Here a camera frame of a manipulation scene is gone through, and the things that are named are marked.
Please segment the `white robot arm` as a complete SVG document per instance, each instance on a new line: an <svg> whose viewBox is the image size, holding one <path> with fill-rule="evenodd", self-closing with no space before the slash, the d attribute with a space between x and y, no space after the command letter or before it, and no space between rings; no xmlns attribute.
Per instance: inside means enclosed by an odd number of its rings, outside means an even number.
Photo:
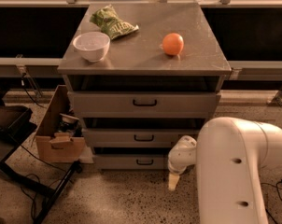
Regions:
<svg viewBox="0 0 282 224"><path fill-rule="evenodd" d="M196 139L184 135L168 154L168 188L194 165L200 224L268 224L259 170L282 166L282 129L220 117Z"/></svg>

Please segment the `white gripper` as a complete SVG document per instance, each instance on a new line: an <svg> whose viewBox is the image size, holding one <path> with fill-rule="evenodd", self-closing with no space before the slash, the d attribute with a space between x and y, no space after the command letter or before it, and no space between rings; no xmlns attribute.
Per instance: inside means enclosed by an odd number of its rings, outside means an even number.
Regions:
<svg viewBox="0 0 282 224"><path fill-rule="evenodd" d="M182 136L168 153L168 189L174 191L180 175L196 163L197 142L188 135Z"/></svg>

